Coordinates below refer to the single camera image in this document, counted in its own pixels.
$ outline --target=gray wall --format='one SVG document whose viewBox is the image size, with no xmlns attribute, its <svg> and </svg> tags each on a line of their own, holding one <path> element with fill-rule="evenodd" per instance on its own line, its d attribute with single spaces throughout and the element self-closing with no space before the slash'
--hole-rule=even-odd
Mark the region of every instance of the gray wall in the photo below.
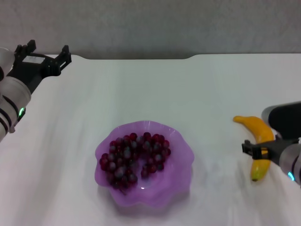
<svg viewBox="0 0 301 226">
<path fill-rule="evenodd" d="M 86 58 L 301 52 L 300 0 L 0 0 L 0 46 Z"/>
</svg>

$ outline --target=purple bowl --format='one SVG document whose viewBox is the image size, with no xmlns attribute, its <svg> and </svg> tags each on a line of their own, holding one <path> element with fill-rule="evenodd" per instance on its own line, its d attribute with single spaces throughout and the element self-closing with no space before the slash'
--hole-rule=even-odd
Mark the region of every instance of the purple bowl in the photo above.
<svg viewBox="0 0 301 226">
<path fill-rule="evenodd" d="M 164 170 L 151 174 L 147 180 L 141 179 L 142 162 L 139 161 L 139 169 L 136 172 L 138 183 L 127 189 L 127 194 L 124 195 L 106 181 L 105 172 L 100 169 L 99 160 L 103 153 L 108 152 L 112 140 L 133 132 L 138 136 L 143 135 L 144 132 L 150 132 L 152 135 L 162 134 L 170 142 L 172 152 L 164 164 Z M 169 126 L 154 121 L 136 121 L 118 126 L 96 148 L 95 156 L 97 159 L 95 181 L 100 186 L 108 187 L 113 199 L 120 206 L 143 203 L 152 207 L 163 207 L 176 193 L 189 191 L 194 154 L 181 134 Z"/>
</svg>

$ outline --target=green indicator light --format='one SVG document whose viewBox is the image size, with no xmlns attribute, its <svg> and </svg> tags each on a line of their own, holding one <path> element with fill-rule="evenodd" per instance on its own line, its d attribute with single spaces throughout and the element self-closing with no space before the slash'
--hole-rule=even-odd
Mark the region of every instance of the green indicator light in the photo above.
<svg viewBox="0 0 301 226">
<path fill-rule="evenodd" d="M 293 174 L 292 174 L 291 172 L 289 172 L 287 175 L 289 176 L 289 178 L 290 178 L 292 181 L 295 180 L 295 178 L 293 177 Z"/>
<path fill-rule="evenodd" d="M 19 112 L 19 116 L 22 115 L 23 111 L 24 111 L 24 108 L 22 107 L 21 110 L 20 110 L 20 112 Z"/>
</svg>

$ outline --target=white table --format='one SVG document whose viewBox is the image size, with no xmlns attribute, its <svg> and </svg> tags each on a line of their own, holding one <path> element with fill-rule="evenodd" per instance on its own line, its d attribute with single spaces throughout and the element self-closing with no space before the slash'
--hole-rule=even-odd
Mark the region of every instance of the white table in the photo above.
<svg viewBox="0 0 301 226">
<path fill-rule="evenodd" d="M 72 60 L 38 86 L 16 132 L 0 144 L 0 225 L 301 224 L 300 187 L 274 164 L 252 184 L 241 143 L 254 139 L 232 122 L 300 100 L 300 54 Z M 190 194 L 164 210 L 120 208 L 94 181 L 97 145 L 139 120 L 179 130 L 195 154 Z"/>
</svg>

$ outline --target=yellow banana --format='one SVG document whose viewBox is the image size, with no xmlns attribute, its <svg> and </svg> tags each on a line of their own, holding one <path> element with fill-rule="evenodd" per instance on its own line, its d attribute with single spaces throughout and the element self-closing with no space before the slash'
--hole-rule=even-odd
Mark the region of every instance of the yellow banana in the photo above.
<svg viewBox="0 0 301 226">
<path fill-rule="evenodd" d="M 254 135 L 256 143 L 264 143 L 267 141 L 274 140 L 274 134 L 270 127 L 268 127 L 263 120 L 255 116 L 243 117 L 235 116 L 233 118 L 234 122 L 243 124 L 248 128 L 251 133 Z M 262 154 L 266 154 L 266 150 L 261 150 Z M 264 178 L 266 173 L 269 170 L 270 160 L 260 159 L 253 160 L 251 168 L 251 180 L 258 181 Z"/>
</svg>

